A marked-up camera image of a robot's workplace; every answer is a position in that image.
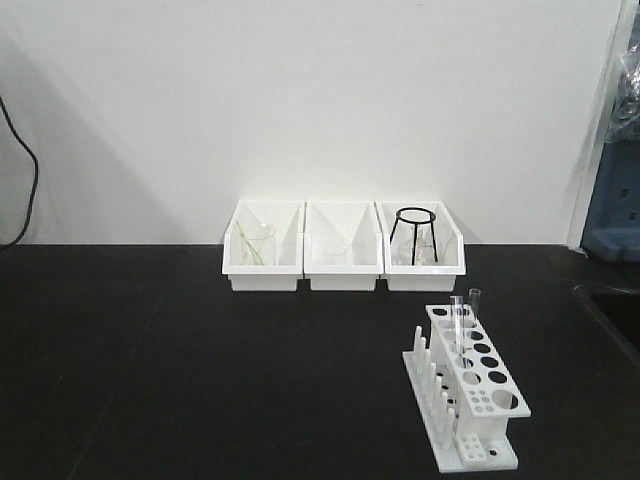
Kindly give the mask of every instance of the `test tube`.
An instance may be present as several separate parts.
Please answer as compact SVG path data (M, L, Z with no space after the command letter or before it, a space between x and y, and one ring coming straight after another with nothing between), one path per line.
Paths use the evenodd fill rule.
M478 313L480 311L480 294L482 292L479 288L472 288L469 290L469 307L473 312L473 316L478 320Z
M464 298L460 295L449 297L451 305L451 320L456 334L456 353L464 354Z

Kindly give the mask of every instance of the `black cable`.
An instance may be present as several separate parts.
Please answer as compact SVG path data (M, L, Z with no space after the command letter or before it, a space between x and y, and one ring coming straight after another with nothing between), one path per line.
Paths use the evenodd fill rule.
M35 154L31 151L29 146L26 143L24 143L22 138L20 138L20 135L18 135L18 132L13 126L13 123L11 122L11 117L9 117L9 112L7 112L7 107L4 105L4 100L2 99L2 95L0 95L0 108L2 108L2 113L4 114L4 118L7 120L7 125L9 125L9 130L11 130L11 133L13 134L15 139L18 141L20 145L22 145L22 148L26 150L26 152L31 157L31 160L33 160L33 186L31 187L31 195L29 195L29 206L27 207L27 216L24 219L24 225L22 226L22 230L20 231L18 236L13 241L11 241L10 243L7 243L6 245L0 245L0 252L1 252L2 250L6 250L8 248L13 247L16 243L22 240L22 237L24 237L24 234L27 233L27 228L29 228L29 222L31 222L31 212L33 211L33 200L36 197L36 189L38 188L38 177L40 175L40 165L38 164L38 159L36 158Z

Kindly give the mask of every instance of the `black countertop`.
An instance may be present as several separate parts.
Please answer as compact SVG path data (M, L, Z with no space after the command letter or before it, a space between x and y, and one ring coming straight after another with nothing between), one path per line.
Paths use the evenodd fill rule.
M533 416L509 422L517 471L465 478L640 478L640 370L573 292L638 287L640 267L556 246L466 252L456 292L482 289ZM448 294L234 293L221 258L1 253L0 478L440 477L401 352Z

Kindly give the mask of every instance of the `white test tube rack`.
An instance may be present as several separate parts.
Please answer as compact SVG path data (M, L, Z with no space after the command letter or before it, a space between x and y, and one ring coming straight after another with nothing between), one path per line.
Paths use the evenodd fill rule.
M416 327L413 350L402 357L440 472L515 470L507 422L531 410L468 305L462 356L449 305L426 310L429 348Z

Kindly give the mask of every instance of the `white plastic bin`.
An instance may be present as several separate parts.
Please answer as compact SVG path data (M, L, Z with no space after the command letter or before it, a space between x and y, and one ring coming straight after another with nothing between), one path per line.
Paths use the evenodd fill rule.
M384 271L373 202L308 202L304 273L312 290L374 290Z
M396 212L403 207L420 207L435 213L434 233L438 261L429 260L426 265L411 265L407 256L403 258L399 248L406 247L403 242L411 242L413 226L398 223L396 235L391 242L391 232L396 220ZM389 290L450 292L453 290L457 275L466 273L464 244L462 234L453 222L451 215L442 202L376 202L378 217L384 239L384 275ZM429 225L419 227L419 233L425 235L429 245L431 229Z
M240 201L224 236L231 288L294 291L302 278L304 202Z

